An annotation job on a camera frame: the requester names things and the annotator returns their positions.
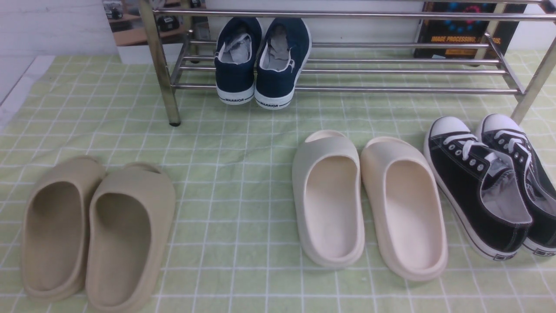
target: white toe cap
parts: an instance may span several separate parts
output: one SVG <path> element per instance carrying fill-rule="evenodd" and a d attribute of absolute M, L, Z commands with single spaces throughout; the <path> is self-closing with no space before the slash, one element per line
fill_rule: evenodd
<path fill-rule="evenodd" d="M 482 132 L 499 129 L 513 129 L 522 133 L 524 132 L 514 120 L 503 114 L 490 114 L 485 117 Z"/>
<path fill-rule="evenodd" d="M 453 116 L 443 116 L 434 122 L 433 128 L 430 130 L 430 136 L 434 137 L 456 131 L 471 132 L 460 119 Z"/>

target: white wall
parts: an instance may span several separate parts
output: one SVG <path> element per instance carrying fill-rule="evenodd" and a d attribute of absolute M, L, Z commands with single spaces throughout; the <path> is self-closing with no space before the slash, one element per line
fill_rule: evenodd
<path fill-rule="evenodd" d="M 2 55 L 99 55 L 117 53 L 101 0 L 2 0 L 0 6 L 0 56 Z M 367 0 L 207 0 L 212 8 L 274 8 L 334 11 L 377 9 L 421 10 L 420 2 Z M 528 8 L 533 12 L 540 9 Z M 218 34 L 220 22 L 213 22 Z M 310 20 L 315 41 L 412 41 L 416 21 L 401 20 Z M 513 49 L 547 48 L 556 35 L 548 23 L 519 25 Z"/>
<path fill-rule="evenodd" d="M 117 53 L 101 0 L 0 3 L 0 56 Z"/>

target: shoe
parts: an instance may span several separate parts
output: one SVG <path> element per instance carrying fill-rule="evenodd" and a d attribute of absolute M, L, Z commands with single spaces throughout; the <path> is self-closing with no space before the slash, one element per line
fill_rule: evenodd
<path fill-rule="evenodd" d="M 254 17 L 234 17 L 218 35 L 214 57 L 216 91 L 225 104 L 244 104 L 253 98 L 253 68 L 261 40 L 262 27 Z"/>
<path fill-rule="evenodd" d="M 432 124 L 424 154 L 471 246 L 491 260 L 512 258 L 533 220 L 519 194 L 511 158 L 478 142 L 451 116 Z"/>
<path fill-rule="evenodd" d="M 41 177 L 27 203 L 21 244 L 21 275 L 33 299 L 58 301 L 85 285 L 89 204 L 105 176 L 94 158 L 81 155 Z"/>
<path fill-rule="evenodd" d="M 91 200 L 85 283 L 101 312 L 132 313 L 151 298 L 176 208 L 166 173 L 143 162 L 109 174 Z"/>
<path fill-rule="evenodd" d="M 448 262 L 448 243 L 438 188 L 424 156 L 403 140 L 378 137 L 365 145 L 360 162 L 386 265 L 408 280 L 438 277 Z"/>
<path fill-rule="evenodd" d="M 255 100 L 261 107 L 280 110 L 290 104 L 310 52 L 311 33 L 301 18 L 274 19 L 257 62 Z"/>
<path fill-rule="evenodd" d="M 295 212 L 305 254 L 325 267 L 355 263 L 365 247 L 359 156 L 342 133 L 307 137 L 292 165 Z"/>
<path fill-rule="evenodd" d="M 538 256 L 556 254 L 556 190 L 525 132 L 511 118 L 491 114 L 477 128 L 479 141 L 508 155 L 533 225 L 523 246 Z"/>

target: beige slide sandal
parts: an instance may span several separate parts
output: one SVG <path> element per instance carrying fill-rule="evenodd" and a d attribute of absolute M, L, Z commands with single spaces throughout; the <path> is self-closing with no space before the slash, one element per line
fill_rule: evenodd
<path fill-rule="evenodd" d="M 176 208 L 170 178 L 150 163 L 109 174 L 91 202 L 86 290 L 102 312 L 136 312 L 160 272 Z"/>
<path fill-rule="evenodd" d="M 361 257 L 365 230 L 359 156 L 342 133 L 320 130 L 302 143 L 292 166 L 297 226 L 315 263 L 345 267 Z"/>
<path fill-rule="evenodd" d="M 375 138 L 361 152 L 361 175 L 384 262 L 408 280 L 439 276 L 448 261 L 446 230 L 421 152 L 397 138 Z"/>
<path fill-rule="evenodd" d="M 82 155 L 47 171 L 34 185 L 23 217 L 21 275 L 32 298 L 57 301 L 85 285 L 88 213 L 104 167 Z"/>

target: canvas sneaker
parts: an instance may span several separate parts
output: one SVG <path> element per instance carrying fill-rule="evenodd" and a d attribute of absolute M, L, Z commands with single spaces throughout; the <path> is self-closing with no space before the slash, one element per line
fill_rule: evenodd
<path fill-rule="evenodd" d="M 257 62 L 255 100 L 269 110 L 290 104 L 311 52 L 311 33 L 301 18 L 276 18 L 266 32 Z"/>
<path fill-rule="evenodd" d="M 477 128 L 479 141 L 511 158 L 533 225 L 523 246 L 538 256 L 556 254 L 556 191 L 525 132 L 511 118 L 491 114 Z"/>
<path fill-rule="evenodd" d="M 491 260 L 512 258 L 533 220 L 519 194 L 511 159 L 478 142 L 451 116 L 432 124 L 424 154 L 471 246 Z"/>
<path fill-rule="evenodd" d="M 253 69 L 261 40 L 262 27 L 254 17 L 234 17 L 218 35 L 214 65 L 216 91 L 222 102 L 237 105 L 253 98 Z"/>

